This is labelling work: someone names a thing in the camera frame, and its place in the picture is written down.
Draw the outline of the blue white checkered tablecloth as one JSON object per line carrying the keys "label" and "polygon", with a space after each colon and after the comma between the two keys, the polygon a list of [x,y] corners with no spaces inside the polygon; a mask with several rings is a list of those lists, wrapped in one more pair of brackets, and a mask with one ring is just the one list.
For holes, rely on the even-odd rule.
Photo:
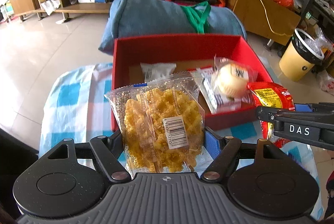
{"label": "blue white checkered tablecloth", "polygon": [[[105,93],[111,90],[113,64],[81,66],[57,78],[44,105],[38,156],[43,156],[64,138],[75,143],[89,142],[98,136],[110,136],[111,107]],[[232,135],[243,143],[256,143],[262,137],[258,121],[218,128],[220,136]],[[320,180],[309,145],[289,142],[281,149],[312,175],[319,187]]]}

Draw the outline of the blue rolled blanket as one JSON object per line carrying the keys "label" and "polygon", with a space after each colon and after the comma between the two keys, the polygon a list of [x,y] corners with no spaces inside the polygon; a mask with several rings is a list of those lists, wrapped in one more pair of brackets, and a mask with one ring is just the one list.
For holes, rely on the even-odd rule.
{"label": "blue rolled blanket", "polygon": [[112,55],[115,39],[161,34],[224,34],[247,39],[238,17],[207,1],[192,6],[164,0],[114,0],[99,50]]}

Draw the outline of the red yellow snack packet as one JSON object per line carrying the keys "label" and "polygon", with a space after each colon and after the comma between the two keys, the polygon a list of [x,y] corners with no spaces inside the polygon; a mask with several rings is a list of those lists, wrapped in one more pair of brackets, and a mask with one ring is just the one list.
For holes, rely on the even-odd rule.
{"label": "red yellow snack packet", "polygon": [[[273,82],[251,82],[247,84],[251,91],[256,107],[270,107],[295,111],[293,98],[290,92],[283,86]],[[274,124],[260,121],[264,139],[270,140],[276,147],[282,148],[288,139],[274,137]]]}

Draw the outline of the round steamed cake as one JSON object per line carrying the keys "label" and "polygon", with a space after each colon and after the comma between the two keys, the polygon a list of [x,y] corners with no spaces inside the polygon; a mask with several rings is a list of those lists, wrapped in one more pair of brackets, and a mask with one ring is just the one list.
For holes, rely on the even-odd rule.
{"label": "round steamed cake", "polygon": [[215,93],[242,99],[249,93],[247,84],[255,82],[257,77],[258,71],[250,66],[215,56],[211,87]]}

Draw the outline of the grey white tall snack bag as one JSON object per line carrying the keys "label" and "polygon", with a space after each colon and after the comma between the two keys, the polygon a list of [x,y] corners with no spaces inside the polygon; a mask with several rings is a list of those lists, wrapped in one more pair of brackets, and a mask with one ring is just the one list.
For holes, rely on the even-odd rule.
{"label": "grey white tall snack bag", "polygon": [[145,82],[167,77],[172,74],[177,67],[175,63],[141,63],[140,66]]}

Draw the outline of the red plastic bag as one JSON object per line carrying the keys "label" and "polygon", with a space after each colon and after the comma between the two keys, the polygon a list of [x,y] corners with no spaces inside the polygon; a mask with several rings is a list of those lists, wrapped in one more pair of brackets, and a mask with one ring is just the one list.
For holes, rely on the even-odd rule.
{"label": "red plastic bag", "polygon": [[294,11],[294,0],[272,0],[276,4],[283,6],[289,10]]}

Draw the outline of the red white spicy strip packet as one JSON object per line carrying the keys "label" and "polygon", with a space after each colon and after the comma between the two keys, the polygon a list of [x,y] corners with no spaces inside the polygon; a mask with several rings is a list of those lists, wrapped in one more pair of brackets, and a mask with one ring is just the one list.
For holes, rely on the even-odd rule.
{"label": "red white spicy strip packet", "polygon": [[188,71],[191,73],[201,74],[203,77],[203,83],[205,83],[209,88],[212,88],[211,79],[214,73],[214,68],[212,66],[188,69]]}

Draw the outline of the white Kapro snack packet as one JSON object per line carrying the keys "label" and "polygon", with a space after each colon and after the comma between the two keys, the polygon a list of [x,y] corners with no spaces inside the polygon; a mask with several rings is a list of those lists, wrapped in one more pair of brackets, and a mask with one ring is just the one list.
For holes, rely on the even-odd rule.
{"label": "white Kapro snack packet", "polygon": [[241,109],[242,103],[251,104],[253,102],[250,94],[242,98],[235,98],[214,92],[208,77],[203,78],[200,91],[212,114],[237,111]]}

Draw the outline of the white plastic bag on floor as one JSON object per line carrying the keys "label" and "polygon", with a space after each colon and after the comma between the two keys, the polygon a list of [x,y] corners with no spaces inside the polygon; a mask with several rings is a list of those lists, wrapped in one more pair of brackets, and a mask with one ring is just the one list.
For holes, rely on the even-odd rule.
{"label": "white plastic bag on floor", "polygon": [[322,91],[334,95],[334,79],[326,70],[319,72],[316,75],[316,80]]}

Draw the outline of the yellow trash bin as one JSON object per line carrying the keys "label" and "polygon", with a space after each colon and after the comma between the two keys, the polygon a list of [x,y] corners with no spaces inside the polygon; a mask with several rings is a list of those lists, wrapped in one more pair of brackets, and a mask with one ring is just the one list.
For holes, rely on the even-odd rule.
{"label": "yellow trash bin", "polygon": [[296,28],[279,66],[287,78],[297,82],[323,60],[324,53],[316,41],[307,32]]}

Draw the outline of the yellow waffle snack bag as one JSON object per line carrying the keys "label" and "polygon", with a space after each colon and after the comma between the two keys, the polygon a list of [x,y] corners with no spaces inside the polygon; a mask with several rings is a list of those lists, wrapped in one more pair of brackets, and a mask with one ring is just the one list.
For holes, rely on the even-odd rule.
{"label": "yellow waffle snack bag", "polygon": [[199,73],[179,72],[105,94],[131,175],[195,170],[204,147],[202,81]]}

